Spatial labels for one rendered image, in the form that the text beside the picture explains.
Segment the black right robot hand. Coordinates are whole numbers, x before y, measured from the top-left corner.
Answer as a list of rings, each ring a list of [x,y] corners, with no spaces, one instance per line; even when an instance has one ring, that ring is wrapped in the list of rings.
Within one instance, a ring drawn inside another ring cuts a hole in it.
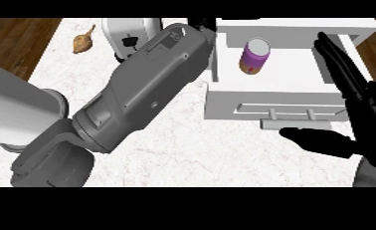
[[[333,130],[285,127],[279,134],[311,152],[350,158],[363,155],[376,167],[376,82],[367,82],[353,59],[320,32],[314,49],[322,55],[329,74],[345,100],[355,139]]]

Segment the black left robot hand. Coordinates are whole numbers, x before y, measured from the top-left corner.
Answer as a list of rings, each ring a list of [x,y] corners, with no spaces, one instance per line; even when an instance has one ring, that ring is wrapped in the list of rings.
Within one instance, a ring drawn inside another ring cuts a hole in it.
[[[215,38],[215,19],[214,18],[187,18],[187,24],[204,32],[209,41]]]

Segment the purple can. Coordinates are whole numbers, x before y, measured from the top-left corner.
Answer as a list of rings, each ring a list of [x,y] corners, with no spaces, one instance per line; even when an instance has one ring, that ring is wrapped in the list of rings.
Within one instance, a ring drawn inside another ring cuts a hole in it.
[[[239,68],[248,75],[255,75],[270,55],[270,45],[261,38],[252,38],[243,46]]]

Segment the white drawer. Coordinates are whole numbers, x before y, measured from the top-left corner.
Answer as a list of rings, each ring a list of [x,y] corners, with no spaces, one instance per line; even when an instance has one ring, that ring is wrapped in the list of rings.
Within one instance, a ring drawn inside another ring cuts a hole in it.
[[[205,119],[258,120],[260,128],[332,129],[333,121],[348,121],[344,99],[333,93],[208,91]]]
[[[310,49],[273,49],[257,75],[248,75],[238,62],[242,49],[229,48],[226,35],[217,34],[217,82],[208,87],[221,92],[338,93],[326,84]]]

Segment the white drawer front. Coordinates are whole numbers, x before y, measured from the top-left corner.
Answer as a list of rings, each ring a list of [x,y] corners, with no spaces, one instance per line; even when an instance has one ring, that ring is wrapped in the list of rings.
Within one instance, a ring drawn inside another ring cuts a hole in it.
[[[205,119],[258,120],[260,128],[332,129],[333,121],[348,121],[344,99],[333,93],[208,91]]]

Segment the white toaster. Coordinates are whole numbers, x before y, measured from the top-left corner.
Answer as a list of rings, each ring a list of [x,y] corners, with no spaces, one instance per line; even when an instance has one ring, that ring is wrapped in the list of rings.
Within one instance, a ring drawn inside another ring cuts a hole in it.
[[[161,18],[103,18],[102,29],[121,63],[164,28]]]

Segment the white cabinet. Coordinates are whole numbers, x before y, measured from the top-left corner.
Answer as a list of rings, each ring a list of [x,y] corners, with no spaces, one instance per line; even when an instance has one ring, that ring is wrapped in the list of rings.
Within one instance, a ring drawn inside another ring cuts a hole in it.
[[[358,45],[376,32],[372,18],[260,18],[232,20],[217,18],[217,31],[236,48],[254,38],[263,38],[273,48],[308,48],[317,33],[348,35]]]

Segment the brown sweet potato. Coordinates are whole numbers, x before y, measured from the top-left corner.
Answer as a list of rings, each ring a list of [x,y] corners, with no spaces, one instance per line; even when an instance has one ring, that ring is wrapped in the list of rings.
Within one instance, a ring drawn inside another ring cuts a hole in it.
[[[96,27],[92,27],[86,34],[81,34],[74,38],[74,51],[72,51],[74,54],[80,54],[92,49],[93,47],[92,34],[94,29]]]

